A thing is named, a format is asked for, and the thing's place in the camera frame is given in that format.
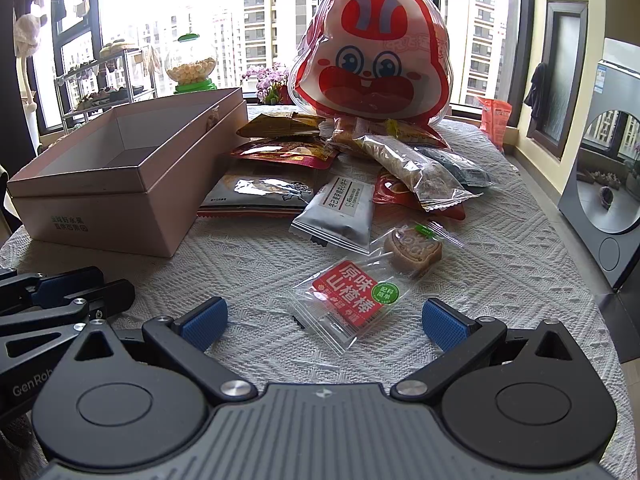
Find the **clear round cookie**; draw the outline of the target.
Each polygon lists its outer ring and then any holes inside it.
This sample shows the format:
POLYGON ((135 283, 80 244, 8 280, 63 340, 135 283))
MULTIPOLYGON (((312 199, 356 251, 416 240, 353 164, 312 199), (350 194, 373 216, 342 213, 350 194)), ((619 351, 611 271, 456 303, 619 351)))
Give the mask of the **clear round cookie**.
POLYGON ((408 278, 427 273, 448 252, 458 252, 464 244, 435 221, 396 226, 383 236, 383 252, 390 264, 408 278))

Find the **red label hawthorn snack packet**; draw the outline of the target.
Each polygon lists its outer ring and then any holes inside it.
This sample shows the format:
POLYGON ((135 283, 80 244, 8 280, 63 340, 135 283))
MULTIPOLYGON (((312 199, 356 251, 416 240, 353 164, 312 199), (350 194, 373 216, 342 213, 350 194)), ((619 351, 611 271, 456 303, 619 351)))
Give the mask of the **red label hawthorn snack packet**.
POLYGON ((293 287, 292 317, 343 354, 395 310, 415 281, 389 252, 343 258, 293 287))

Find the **long clear cereal bar packet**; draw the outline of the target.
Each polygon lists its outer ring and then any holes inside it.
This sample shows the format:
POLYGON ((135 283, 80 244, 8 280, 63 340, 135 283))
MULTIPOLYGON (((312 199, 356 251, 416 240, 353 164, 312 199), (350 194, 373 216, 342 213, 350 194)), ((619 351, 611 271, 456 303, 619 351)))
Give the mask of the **long clear cereal bar packet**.
POLYGON ((362 134, 355 143, 402 182, 426 211, 443 210, 478 197, 440 162, 428 158, 393 136, 362 134))

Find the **red egg tart snack bag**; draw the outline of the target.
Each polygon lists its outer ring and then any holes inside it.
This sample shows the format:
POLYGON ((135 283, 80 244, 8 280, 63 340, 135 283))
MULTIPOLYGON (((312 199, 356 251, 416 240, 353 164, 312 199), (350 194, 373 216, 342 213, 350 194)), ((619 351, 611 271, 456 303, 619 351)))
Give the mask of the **red egg tart snack bag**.
MULTIPOLYGON (((411 192, 402 182, 385 169, 382 169, 378 173, 373 193, 373 203, 377 205, 404 206, 409 209, 424 212, 423 207, 416 198, 416 194, 411 192)), ((465 219, 465 210, 462 205, 432 210, 430 214, 432 216, 457 221, 465 219)))

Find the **blue pig cartoon snack packet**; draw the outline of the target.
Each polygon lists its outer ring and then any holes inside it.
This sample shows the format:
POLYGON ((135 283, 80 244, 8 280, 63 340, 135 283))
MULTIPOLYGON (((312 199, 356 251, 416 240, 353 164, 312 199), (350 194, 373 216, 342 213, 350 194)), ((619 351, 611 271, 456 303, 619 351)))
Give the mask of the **blue pig cartoon snack packet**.
POLYGON ((491 188, 495 182, 491 176, 476 162, 472 162, 454 152, 429 148, 428 146, 415 146, 417 153, 436 160, 444 166, 465 188, 491 188))

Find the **dark panda snack bag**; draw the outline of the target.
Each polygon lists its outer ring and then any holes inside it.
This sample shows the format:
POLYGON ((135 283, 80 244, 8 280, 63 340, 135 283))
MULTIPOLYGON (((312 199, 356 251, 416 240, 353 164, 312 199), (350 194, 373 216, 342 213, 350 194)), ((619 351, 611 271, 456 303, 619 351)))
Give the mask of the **dark panda snack bag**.
POLYGON ((293 177, 225 174, 198 208, 201 217, 291 217, 314 198, 312 184, 293 177))

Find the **silver white snack packet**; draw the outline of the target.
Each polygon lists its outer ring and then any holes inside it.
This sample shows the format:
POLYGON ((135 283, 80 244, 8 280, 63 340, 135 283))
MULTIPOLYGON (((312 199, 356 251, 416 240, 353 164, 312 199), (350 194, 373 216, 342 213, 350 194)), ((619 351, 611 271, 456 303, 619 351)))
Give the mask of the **silver white snack packet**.
POLYGON ((314 243, 367 255, 374 214, 374 185, 335 176, 320 188, 290 232, 314 243))

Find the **red spicy strip snack bag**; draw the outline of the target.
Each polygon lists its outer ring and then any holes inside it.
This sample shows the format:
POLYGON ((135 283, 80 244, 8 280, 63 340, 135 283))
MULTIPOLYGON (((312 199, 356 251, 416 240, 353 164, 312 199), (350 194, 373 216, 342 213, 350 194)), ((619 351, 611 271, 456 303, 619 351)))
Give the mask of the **red spicy strip snack bag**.
POLYGON ((250 141, 235 148, 230 155, 237 159, 276 162, 311 169, 329 169, 337 150, 322 142, 264 139, 250 141))

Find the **yellow brown snack bag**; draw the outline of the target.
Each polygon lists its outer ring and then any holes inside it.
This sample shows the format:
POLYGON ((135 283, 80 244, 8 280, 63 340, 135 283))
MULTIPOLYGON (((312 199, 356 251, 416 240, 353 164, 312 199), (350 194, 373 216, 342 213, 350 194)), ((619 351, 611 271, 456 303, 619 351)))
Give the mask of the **yellow brown snack bag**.
POLYGON ((314 136, 320 132, 323 118, 297 112, 259 114, 236 132, 241 138, 274 139, 281 136, 314 136))

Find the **brown bread packet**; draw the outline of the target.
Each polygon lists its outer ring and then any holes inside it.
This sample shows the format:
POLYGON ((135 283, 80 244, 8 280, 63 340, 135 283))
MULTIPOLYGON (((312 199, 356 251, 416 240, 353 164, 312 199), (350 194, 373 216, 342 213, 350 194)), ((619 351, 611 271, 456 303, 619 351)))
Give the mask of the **brown bread packet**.
POLYGON ((450 149, 449 144, 439 132, 410 125, 408 122, 398 122, 396 119, 371 122, 360 117, 337 117, 334 119, 334 129, 329 142, 342 151, 367 157, 367 153, 356 142, 356 139, 364 134, 392 136, 405 144, 426 145, 442 150, 450 149))

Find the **white textured tablecloth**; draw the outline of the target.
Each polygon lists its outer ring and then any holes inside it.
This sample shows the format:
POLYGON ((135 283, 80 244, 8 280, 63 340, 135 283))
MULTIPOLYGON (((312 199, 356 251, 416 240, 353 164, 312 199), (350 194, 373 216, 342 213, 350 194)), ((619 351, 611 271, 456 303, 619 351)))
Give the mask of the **white textured tablecloth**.
POLYGON ((119 320, 122 327, 179 315, 221 296, 228 302, 229 325, 212 355, 256 385, 397 382, 437 356, 421 326, 422 306, 430 297, 472 318, 489 315, 514 328, 556 318, 616 404, 617 427, 603 466, 616 478, 634 478, 636 438, 624 373, 570 252, 518 172, 482 134, 457 122, 443 122, 439 129, 496 184, 465 203, 464 219, 447 224, 452 241, 442 260, 344 354, 305 333, 290 313, 295 286, 332 266, 340 254, 294 235, 284 219, 199 218, 169 259, 37 242, 18 230, 2 246, 1 263, 43 274, 97 266, 110 280, 126 278, 134 284, 136 301, 119 320))

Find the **green candy dispenser globe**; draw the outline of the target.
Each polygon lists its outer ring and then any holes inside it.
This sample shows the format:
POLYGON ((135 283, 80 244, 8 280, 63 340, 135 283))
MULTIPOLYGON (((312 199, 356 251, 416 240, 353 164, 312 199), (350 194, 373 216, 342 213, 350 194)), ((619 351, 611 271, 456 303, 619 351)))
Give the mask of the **green candy dispenser globe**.
POLYGON ((175 94, 216 90, 210 79, 217 65, 212 48, 196 32, 174 41, 165 58, 165 73, 175 86, 175 94))

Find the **pink orchid flower pot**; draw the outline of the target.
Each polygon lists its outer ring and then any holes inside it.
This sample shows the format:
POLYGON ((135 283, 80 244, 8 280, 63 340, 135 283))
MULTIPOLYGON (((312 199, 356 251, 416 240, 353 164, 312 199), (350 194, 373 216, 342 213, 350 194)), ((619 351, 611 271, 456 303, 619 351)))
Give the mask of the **pink orchid flower pot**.
POLYGON ((242 81, 254 79, 256 96, 262 105, 292 105, 288 94, 288 69, 281 63, 271 67, 251 67, 242 76, 242 81))

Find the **dark framed door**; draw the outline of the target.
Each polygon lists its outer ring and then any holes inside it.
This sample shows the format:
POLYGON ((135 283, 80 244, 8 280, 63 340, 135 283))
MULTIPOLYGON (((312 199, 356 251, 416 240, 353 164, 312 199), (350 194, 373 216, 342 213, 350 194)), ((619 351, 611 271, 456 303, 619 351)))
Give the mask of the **dark framed door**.
POLYGON ((552 156, 564 153, 584 69, 587 0, 548 0, 544 46, 524 103, 530 107, 527 136, 552 156))

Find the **red rabbit face snack bag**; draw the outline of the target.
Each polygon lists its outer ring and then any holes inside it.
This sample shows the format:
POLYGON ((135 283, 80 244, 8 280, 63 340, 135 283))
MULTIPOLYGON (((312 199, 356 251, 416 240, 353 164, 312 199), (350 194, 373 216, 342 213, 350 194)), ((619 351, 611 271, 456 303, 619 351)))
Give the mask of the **red rabbit face snack bag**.
POLYGON ((426 125, 451 96, 449 36, 432 0, 321 0, 288 94, 326 116, 426 125))

